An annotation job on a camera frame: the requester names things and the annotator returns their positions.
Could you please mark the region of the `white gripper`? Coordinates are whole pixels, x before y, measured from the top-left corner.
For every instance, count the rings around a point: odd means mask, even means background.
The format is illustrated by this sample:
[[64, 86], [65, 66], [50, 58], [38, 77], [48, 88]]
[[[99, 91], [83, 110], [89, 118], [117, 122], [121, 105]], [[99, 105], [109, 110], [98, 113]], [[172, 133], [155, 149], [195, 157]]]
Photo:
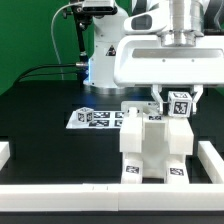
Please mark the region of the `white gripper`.
[[195, 47], [162, 47], [155, 35], [123, 38], [115, 57], [114, 81], [118, 86], [151, 86], [151, 95], [163, 113], [162, 86], [193, 86], [192, 113], [203, 86], [224, 86], [224, 37], [196, 39]]

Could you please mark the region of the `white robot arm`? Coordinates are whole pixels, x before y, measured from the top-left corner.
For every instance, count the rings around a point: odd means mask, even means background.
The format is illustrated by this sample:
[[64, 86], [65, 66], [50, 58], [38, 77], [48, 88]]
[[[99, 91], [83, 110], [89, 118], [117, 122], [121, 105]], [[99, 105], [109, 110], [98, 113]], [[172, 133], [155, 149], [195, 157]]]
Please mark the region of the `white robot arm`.
[[[187, 117], [196, 110], [205, 86], [224, 86], [224, 35], [204, 27], [214, 6], [224, 0], [132, 0], [127, 16], [115, 0], [85, 0], [82, 10], [94, 17], [94, 53], [85, 84], [102, 92], [150, 87], [158, 105], [164, 87], [168, 114]], [[189, 87], [188, 93], [178, 89]]]

